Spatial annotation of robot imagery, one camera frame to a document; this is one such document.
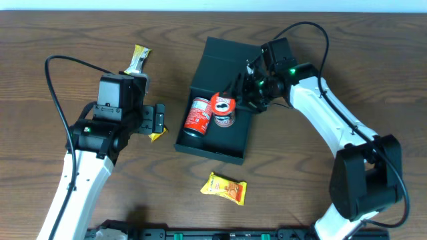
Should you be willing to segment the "dark green box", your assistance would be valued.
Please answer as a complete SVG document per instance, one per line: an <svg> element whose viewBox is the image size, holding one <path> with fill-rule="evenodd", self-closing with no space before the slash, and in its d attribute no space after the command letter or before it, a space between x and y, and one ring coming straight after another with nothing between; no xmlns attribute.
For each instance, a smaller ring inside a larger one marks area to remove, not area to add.
<svg viewBox="0 0 427 240"><path fill-rule="evenodd" d="M175 150L242 165L252 113L238 105L232 93L249 60L260 53L256 45L208 37L189 87L189 98Z"/></svg>

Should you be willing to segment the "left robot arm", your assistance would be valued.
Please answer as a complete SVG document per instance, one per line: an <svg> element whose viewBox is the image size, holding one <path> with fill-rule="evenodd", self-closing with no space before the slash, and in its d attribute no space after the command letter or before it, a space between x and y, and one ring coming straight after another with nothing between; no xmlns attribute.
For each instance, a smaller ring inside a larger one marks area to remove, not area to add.
<svg viewBox="0 0 427 240"><path fill-rule="evenodd" d="M84 239L101 190L112 174L119 152L134 133L149 135L165 129L165 105L144 105L129 121L87 119L90 111L118 109L88 103L70 132L59 186L38 239Z"/></svg>

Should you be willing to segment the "green yellow snack bar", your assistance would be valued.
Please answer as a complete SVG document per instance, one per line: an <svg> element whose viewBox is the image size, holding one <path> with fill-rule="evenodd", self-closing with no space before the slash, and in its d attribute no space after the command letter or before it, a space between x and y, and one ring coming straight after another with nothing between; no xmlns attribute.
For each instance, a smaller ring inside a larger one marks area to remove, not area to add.
<svg viewBox="0 0 427 240"><path fill-rule="evenodd" d="M141 45L135 45L131 62L129 64L129 67L124 71L124 73L128 75L130 75L131 73L142 73L144 61L147 59L150 52L150 48Z"/></svg>

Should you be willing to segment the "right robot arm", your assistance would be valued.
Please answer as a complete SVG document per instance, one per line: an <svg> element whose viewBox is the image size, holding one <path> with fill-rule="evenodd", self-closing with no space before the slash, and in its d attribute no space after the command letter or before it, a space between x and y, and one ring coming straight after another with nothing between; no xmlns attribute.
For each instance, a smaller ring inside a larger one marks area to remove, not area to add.
<svg viewBox="0 0 427 240"><path fill-rule="evenodd" d="M240 105L255 113L284 98L330 148L332 204L315 222L315 238L351 239L367 224L397 228L406 222L410 200L402 177L400 143L393 135L379 136L361 123L312 64L280 63L263 69L250 63L230 91Z"/></svg>

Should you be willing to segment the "red Pringles can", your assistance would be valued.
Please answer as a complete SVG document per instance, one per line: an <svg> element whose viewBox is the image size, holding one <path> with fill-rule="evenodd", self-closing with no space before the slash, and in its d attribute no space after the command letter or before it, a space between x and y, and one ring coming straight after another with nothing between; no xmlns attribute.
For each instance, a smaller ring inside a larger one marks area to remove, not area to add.
<svg viewBox="0 0 427 240"><path fill-rule="evenodd" d="M220 92L211 97L211 110L215 123L219 127L230 127L236 120L236 101L231 98L220 97Z"/></svg>
<svg viewBox="0 0 427 240"><path fill-rule="evenodd" d="M206 134L212 116L211 102L196 97L185 120L183 131L192 137L203 137Z"/></svg>

